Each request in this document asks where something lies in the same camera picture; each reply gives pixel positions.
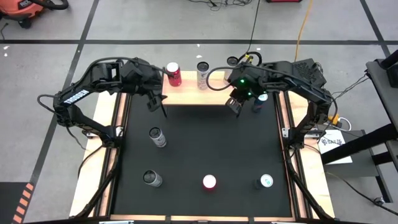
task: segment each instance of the yellow cable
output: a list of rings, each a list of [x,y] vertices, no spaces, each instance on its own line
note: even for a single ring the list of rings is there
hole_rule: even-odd
[[[311,10],[311,7],[312,7],[312,2],[313,2],[313,0],[310,0],[310,3],[308,4],[307,12],[305,13],[303,24],[301,25],[300,32],[298,33],[297,44],[296,44],[296,54],[294,55],[294,61],[297,60],[297,54],[299,53],[299,45],[300,45],[301,33],[303,32],[305,23],[307,21],[307,17],[310,14],[310,10]]]

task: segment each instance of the blue can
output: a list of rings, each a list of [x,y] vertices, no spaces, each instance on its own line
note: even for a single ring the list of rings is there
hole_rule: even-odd
[[[251,107],[251,110],[255,113],[258,113],[262,109],[262,105],[264,102],[268,99],[268,94],[261,94],[256,100],[254,100],[253,106]]]

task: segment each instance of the white paper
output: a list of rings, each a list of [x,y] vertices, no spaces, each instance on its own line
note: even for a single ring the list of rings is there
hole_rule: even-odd
[[[321,154],[328,152],[342,144],[345,144],[343,135],[339,130],[326,130],[326,134],[321,138],[318,143],[319,150]],[[353,160],[351,156],[347,156],[345,158],[339,159],[334,162],[330,162],[329,164],[343,164],[343,163],[352,163]]]

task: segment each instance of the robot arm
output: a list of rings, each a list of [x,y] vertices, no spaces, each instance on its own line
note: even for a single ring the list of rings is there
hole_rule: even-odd
[[[288,147],[303,148],[304,136],[316,124],[327,122],[331,103],[330,92],[322,88],[326,83],[319,65],[312,59],[290,63],[286,61],[262,63],[254,66],[248,60],[238,64],[228,78],[234,87],[226,102],[239,114],[245,101],[272,91],[292,91],[309,101],[307,114],[297,127],[286,130]]]
[[[118,145],[116,128],[103,126],[86,117],[75,105],[91,93],[108,91],[146,95],[149,111],[155,111],[166,96],[162,96],[162,75],[164,70],[150,65],[139,58],[103,58],[93,62],[76,83],[58,92],[54,96],[53,108],[59,125],[78,126],[83,132],[98,135],[105,147]]]

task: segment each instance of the concrete floor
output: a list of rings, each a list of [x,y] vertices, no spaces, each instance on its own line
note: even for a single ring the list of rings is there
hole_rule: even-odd
[[[3,105],[0,110],[3,117],[0,120],[3,132],[0,135],[3,142],[0,182],[30,181],[40,152],[46,151],[46,135],[47,140],[51,140],[25,222],[68,218],[77,168],[83,157],[83,151],[65,128],[57,126],[48,135],[52,115],[37,104],[37,95],[54,94],[64,84],[68,85],[68,73],[77,81],[86,67],[101,57],[140,57],[157,66],[176,61],[182,70],[194,70],[202,60],[211,67],[223,66],[227,57],[241,55],[247,50],[248,44],[239,44],[237,40],[250,39],[257,6],[254,0],[248,6],[223,7],[213,12],[206,4],[186,0],[69,2],[68,10],[47,11],[29,30],[21,29],[14,21],[0,21],[0,27],[9,23],[3,31],[6,40],[0,40],[0,100]],[[395,44],[388,45],[390,52],[398,49],[395,13],[398,2],[367,0],[366,3],[382,38],[394,41],[382,42],[377,38],[360,0],[314,1],[302,40],[323,42],[300,46],[298,58],[311,57],[322,64],[328,80],[326,87],[331,92],[343,90],[363,76],[366,62],[385,57],[383,45]],[[263,44],[252,44],[251,50],[259,51],[265,62],[293,60],[294,40],[307,4],[308,0],[300,4],[268,4],[261,0],[254,39],[262,40],[257,43]],[[87,22],[91,9],[94,18]],[[108,40],[126,41],[109,44]],[[132,40],[159,41],[145,44]],[[273,44],[277,40],[291,41]],[[87,116],[93,116],[97,97],[91,95],[79,103]],[[338,107],[339,114],[351,121],[353,129],[370,132],[389,122],[370,81],[339,98]],[[72,131],[85,144],[80,131]],[[379,146],[374,150],[386,149]],[[392,164],[383,165],[381,169],[393,200],[397,202],[398,174]],[[354,194],[344,183],[332,177],[327,179],[336,217],[353,222],[398,222],[397,217]],[[371,198],[381,196],[374,178],[348,180]],[[386,206],[398,210],[398,203]]]

